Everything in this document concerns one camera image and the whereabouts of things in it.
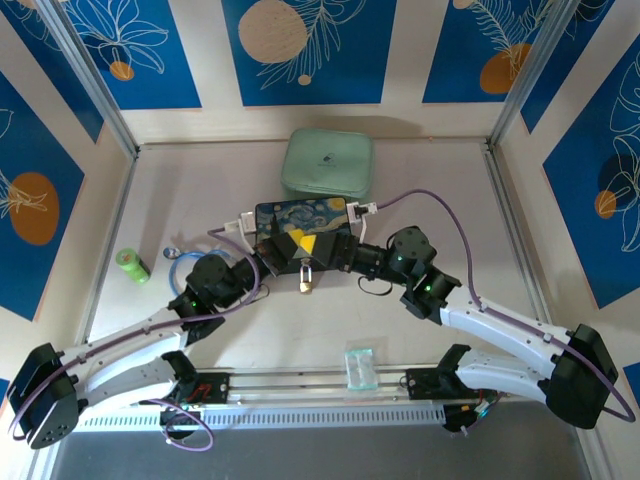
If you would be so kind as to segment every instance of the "blue cable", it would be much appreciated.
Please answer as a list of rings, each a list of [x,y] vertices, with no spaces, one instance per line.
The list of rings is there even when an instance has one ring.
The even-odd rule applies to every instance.
[[[233,261],[233,258],[231,257],[231,255],[229,255],[224,250],[218,250],[218,249],[211,250],[209,253],[206,253],[206,254],[204,252],[181,253],[180,256],[173,261],[173,263],[171,264],[171,268],[169,269],[169,286],[171,287],[171,290],[173,291],[173,294],[176,297],[180,295],[180,292],[178,291],[178,286],[176,285],[176,269],[178,268],[178,264],[185,258],[191,257],[191,258],[198,259],[198,258],[204,257],[205,255],[220,255],[225,260]]]

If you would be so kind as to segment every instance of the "white floor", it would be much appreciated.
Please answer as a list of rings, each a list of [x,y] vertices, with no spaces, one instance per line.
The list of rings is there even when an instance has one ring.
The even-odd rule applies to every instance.
[[[208,229],[283,199],[280,168],[286,142],[212,144],[143,150],[117,235],[115,251],[132,247],[152,269],[144,285],[130,281],[111,262],[93,322],[96,339],[145,318],[173,298],[166,246],[208,250]],[[371,198],[382,202],[410,188],[442,195],[470,238],[478,291],[533,315],[477,143],[376,142]],[[464,250],[455,227],[429,198],[410,197],[371,217],[367,241],[384,244],[398,229],[418,225],[438,250],[436,265],[466,279]],[[182,280],[189,265],[179,269]],[[466,334],[405,311],[401,288],[387,297],[358,290],[357,276],[315,276],[310,296],[298,292],[298,276],[269,279],[271,296],[237,314],[189,356],[197,367],[278,368],[342,365],[344,352],[370,346],[379,364],[437,361],[452,343],[480,346]],[[372,285],[380,289],[386,284]]]

